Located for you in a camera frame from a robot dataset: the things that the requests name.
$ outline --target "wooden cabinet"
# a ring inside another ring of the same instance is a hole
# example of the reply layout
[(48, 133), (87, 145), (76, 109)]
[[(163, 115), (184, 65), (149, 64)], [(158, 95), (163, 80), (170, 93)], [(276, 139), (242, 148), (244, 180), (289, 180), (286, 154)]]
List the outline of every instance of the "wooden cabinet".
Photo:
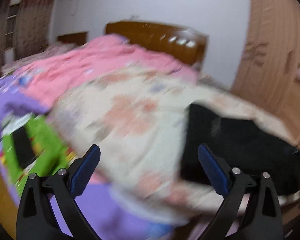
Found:
[(280, 117), (300, 143), (300, 4), (251, 0), (232, 93)]

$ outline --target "white wall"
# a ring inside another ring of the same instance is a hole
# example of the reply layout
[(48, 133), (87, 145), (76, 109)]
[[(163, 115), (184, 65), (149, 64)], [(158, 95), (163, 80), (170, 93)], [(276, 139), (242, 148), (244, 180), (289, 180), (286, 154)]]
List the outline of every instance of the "white wall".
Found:
[(54, 34), (89, 31), (92, 40), (103, 34), (107, 22), (132, 14), (140, 15), (139, 20), (186, 25), (210, 36), (203, 71), (230, 88), (245, 41), (249, 7), (250, 0), (59, 0)]

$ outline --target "wooden wardrobe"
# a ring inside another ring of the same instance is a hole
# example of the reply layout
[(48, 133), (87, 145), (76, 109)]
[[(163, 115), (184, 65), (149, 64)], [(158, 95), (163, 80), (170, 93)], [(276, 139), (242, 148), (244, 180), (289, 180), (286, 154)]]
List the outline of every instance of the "wooden wardrobe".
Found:
[(251, 0), (247, 41), (231, 92), (280, 117), (300, 148), (297, 0)]

